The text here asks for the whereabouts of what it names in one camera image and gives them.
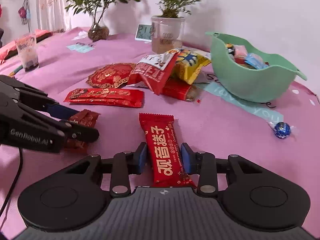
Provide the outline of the long red candy bar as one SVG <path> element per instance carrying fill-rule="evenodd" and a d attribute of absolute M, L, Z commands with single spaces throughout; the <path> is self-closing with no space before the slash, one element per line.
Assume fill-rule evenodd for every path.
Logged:
<path fill-rule="evenodd" d="M 142 108 L 144 92 L 122 88 L 77 88 L 68 93 L 64 102 L 79 105 Z"/>

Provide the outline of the blue foil chocolate ball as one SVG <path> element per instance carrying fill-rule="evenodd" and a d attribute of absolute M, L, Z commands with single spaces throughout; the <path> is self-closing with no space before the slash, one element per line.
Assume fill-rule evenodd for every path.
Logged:
<path fill-rule="evenodd" d="M 287 122 L 267 122 L 274 135 L 279 139 L 286 139 L 296 131 L 295 126 L 290 126 Z"/>

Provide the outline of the light blue white sachet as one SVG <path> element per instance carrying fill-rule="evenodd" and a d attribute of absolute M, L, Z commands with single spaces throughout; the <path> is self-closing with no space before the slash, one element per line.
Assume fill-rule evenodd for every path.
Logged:
<path fill-rule="evenodd" d="M 245 57 L 245 63 L 255 69 L 265 69 L 268 67 L 268 64 L 266 64 L 263 59 L 255 53 L 247 54 L 247 56 Z"/>

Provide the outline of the red transparent cracker pack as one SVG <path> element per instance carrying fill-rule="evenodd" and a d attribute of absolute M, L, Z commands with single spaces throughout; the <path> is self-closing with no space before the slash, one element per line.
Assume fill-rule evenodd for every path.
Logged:
<path fill-rule="evenodd" d="M 198 90 L 180 79 L 169 78 L 162 89 L 162 95 L 177 100 L 193 102 L 198 96 Z"/>

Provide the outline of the pink snack packet in bowl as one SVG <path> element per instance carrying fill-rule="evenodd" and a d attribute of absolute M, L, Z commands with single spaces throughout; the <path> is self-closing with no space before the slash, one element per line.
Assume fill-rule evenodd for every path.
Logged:
<path fill-rule="evenodd" d="M 233 45 L 234 47 L 234 57 L 236 59 L 245 59 L 248 55 L 247 49 L 243 45 Z"/>

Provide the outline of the yellow cartoon snack bag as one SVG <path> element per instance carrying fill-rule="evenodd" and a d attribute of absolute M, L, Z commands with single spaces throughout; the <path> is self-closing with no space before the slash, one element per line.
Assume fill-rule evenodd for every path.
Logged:
<path fill-rule="evenodd" d="M 197 51 L 180 49 L 170 77 L 192 85 L 201 69 L 210 63 L 210 59 L 197 53 Z"/>

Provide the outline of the red bar with gold text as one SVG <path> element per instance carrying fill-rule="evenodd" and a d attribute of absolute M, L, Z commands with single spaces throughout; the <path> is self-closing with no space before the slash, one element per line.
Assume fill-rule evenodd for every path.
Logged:
<path fill-rule="evenodd" d="M 172 115 L 140 113 L 139 122 L 149 149 L 154 187 L 191 187 L 195 184 L 184 169 Z"/>

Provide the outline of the red white snack bag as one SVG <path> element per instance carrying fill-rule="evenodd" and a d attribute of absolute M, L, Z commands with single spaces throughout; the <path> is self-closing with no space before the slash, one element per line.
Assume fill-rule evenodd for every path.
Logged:
<path fill-rule="evenodd" d="M 179 49 L 163 54 L 144 56 L 129 75 L 128 85 L 144 82 L 156 95 L 160 95 L 176 63 Z"/>

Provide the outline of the pink printed tablecloth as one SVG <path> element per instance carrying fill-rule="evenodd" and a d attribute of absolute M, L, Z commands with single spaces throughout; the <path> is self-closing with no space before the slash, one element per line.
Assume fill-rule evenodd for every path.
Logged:
<path fill-rule="evenodd" d="M 150 44 L 131 35 L 119 34 L 98 41 L 87 53 L 70 50 L 76 44 L 79 30 L 56 34 L 37 46 L 40 67 L 19 72 L 17 79 L 46 92 L 63 102 L 76 88 L 87 87 L 87 78 L 106 64 L 137 62 L 151 54 Z M 157 96 L 145 90 L 142 108 L 90 106 L 99 113 L 96 123 L 100 136 L 88 152 L 110 158 L 125 150 L 134 150 L 145 140 L 138 116 L 140 113 L 170 114 L 178 142 L 193 150 L 208 151 L 218 158 L 240 155 L 301 186 L 311 199 L 311 208 L 303 228 L 289 235 L 319 236 L 319 102 L 307 88 L 298 83 L 270 107 L 255 104 L 244 110 L 219 87 L 209 84 L 200 103 Z M 287 122 L 296 131 L 286 139 L 277 138 L 268 121 Z M 151 194 L 148 186 L 152 172 L 131 176 L 137 192 L 131 198 L 133 207 L 115 203 L 117 211 L 107 216 L 107 224 L 94 232 L 79 233 L 77 239 L 276 239 L 272 233 L 256 235 L 235 225 L 217 208 L 199 203 L 195 196 L 176 201 L 168 195 Z"/>

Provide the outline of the floral curtain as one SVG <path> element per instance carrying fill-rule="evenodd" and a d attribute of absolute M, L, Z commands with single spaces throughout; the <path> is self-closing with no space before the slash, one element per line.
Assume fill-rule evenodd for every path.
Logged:
<path fill-rule="evenodd" d="M 54 32 L 71 29 L 71 17 L 66 11 L 67 0 L 36 0 L 36 4 L 39 29 Z"/>

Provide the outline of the black gold chocolate ball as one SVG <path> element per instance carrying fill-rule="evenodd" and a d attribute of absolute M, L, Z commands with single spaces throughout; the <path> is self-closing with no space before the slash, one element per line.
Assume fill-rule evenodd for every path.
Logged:
<path fill-rule="evenodd" d="M 226 43 L 225 47 L 226 47 L 226 49 L 228 51 L 228 54 L 233 55 L 233 56 L 235 55 L 235 46 L 233 44 Z"/>

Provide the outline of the pale printed standing packet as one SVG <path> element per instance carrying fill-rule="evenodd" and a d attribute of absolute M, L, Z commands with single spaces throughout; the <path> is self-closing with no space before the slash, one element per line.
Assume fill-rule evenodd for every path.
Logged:
<path fill-rule="evenodd" d="M 35 34 L 26 34 L 15 40 L 16 49 L 25 72 L 32 71 L 39 66 L 36 44 Z"/>

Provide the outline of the small red candy packet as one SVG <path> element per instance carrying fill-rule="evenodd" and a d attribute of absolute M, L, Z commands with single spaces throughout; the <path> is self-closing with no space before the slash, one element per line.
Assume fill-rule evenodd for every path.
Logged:
<path fill-rule="evenodd" d="M 75 132 L 72 132 L 71 139 L 66 141 L 64 149 L 72 153 L 86 154 L 89 144 L 97 141 L 100 135 L 95 128 L 98 117 L 99 113 L 87 109 L 71 116 L 68 121 L 75 128 Z"/>

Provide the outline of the round red gold packet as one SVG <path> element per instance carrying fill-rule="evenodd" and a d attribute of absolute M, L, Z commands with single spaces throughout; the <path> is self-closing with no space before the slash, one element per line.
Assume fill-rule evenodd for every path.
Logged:
<path fill-rule="evenodd" d="M 91 74 L 87 83 L 93 88 L 119 88 L 129 80 L 135 63 L 107 64 Z"/>

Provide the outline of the green plastic bowl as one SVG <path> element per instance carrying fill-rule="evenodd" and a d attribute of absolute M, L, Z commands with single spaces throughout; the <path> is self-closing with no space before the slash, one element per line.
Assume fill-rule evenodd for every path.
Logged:
<path fill-rule="evenodd" d="M 214 74 L 221 85 L 231 94 L 243 100 L 265 103 L 279 98 L 297 76 L 307 80 L 306 75 L 294 64 L 278 54 L 260 51 L 246 39 L 217 33 L 206 32 L 210 36 L 210 55 Z M 226 44 L 245 46 L 249 53 L 260 56 L 269 66 L 254 70 L 236 63 L 228 54 Z"/>

